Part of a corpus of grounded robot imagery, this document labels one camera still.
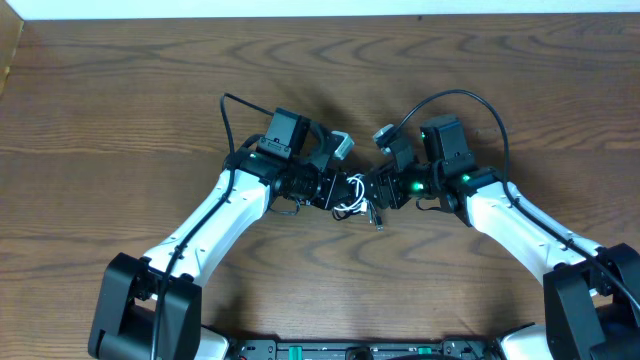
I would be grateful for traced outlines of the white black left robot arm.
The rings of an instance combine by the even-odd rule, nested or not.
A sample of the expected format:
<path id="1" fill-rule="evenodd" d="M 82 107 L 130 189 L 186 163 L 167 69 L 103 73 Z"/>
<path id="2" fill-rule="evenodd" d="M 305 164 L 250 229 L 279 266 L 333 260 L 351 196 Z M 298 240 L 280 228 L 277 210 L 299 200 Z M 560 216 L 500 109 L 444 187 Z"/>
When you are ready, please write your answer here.
<path id="1" fill-rule="evenodd" d="M 355 197 L 346 173 L 240 148 L 170 236 L 107 266 L 88 340 L 96 359 L 224 359 L 229 340 L 201 324 L 202 290 L 277 197 L 330 210 Z"/>

